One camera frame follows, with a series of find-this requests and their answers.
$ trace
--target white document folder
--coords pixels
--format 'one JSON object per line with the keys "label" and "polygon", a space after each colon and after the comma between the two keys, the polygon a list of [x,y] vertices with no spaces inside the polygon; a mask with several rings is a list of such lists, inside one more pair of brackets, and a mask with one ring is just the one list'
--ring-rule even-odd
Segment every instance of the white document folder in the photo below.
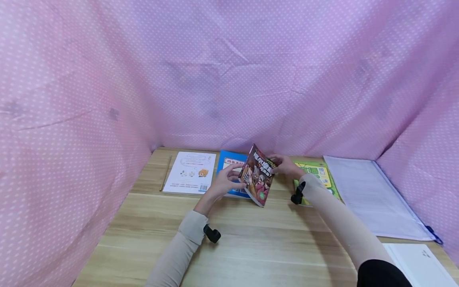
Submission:
{"label": "white document folder", "polygon": [[324,156],[346,206],[377,236],[432,241],[375,161]]}

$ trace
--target blue book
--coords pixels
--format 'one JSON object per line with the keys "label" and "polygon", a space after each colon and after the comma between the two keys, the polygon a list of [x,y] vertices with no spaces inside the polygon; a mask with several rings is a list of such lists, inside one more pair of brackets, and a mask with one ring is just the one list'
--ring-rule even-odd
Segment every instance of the blue book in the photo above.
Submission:
{"label": "blue book", "polygon": [[[228,151],[220,151],[220,157],[218,158],[218,165],[217,165],[217,173],[231,164],[245,163],[246,160],[247,160],[247,155],[245,154],[228,152]],[[230,197],[250,198],[250,196],[247,195],[247,192],[244,188],[230,190],[228,192],[228,195]]]}

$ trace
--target white book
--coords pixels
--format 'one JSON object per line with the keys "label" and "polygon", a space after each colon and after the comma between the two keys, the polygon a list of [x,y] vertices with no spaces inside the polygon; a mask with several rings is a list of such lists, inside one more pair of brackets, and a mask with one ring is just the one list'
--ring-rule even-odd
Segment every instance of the white book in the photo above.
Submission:
{"label": "white book", "polygon": [[427,245],[384,243],[384,247],[413,287],[458,287]]}
{"label": "white book", "polygon": [[162,191],[204,194],[212,183],[215,154],[179,152]]}
{"label": "white book", "polygon": [[324,159],[344,203],[373,234],[435,240],[375,161],[329,156]]}

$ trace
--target black clip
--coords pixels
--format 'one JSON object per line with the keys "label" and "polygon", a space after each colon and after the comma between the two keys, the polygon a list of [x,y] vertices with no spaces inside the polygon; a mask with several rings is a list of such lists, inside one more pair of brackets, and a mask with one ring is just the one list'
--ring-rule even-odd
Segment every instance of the black clip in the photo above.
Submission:
{"label": "black clip", "polygon": [[217,243],[220,237],[222,237],[220,232],[216,229],[212,230],[212,228],[209,227],[209,224],[206,224],[203,231],[206,234],[207,238],[209,238],[209,240],[213,243]]}
{"label": "black clip", "polygon": [[303,181],[301,184],[297,186],[297,189],[295,190],[295,194],[291,196],[290,200],[294,204],[301,204],[301,201],[303,200],[303,189],[306,186],[306,182]]}
{"label": "black clip", "polygon": [[436,243],[440,244],[440,245],[443,245],[443,240],[441,240],[441,238],[438,237],[437,234],[435,234],[435,231],[433,230],[433,228],[430,227],[430,226],[428,226],[428,225],[425,225],[425,227],[426,227],[427,230],[428,230],[430,233],[432,233],[432,235],[435,237],[435,240],[434,240],[434,241],[435,241]]}

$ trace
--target black sleeve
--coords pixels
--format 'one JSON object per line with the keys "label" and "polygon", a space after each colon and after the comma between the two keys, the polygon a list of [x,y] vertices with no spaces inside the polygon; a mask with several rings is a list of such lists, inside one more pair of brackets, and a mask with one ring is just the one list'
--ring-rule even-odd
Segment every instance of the black sleeve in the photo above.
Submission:
{"label": "black sleeve", "polygon": [[357,287],[411,287],[399,268],[389,262],[372,259],[358,269]]}

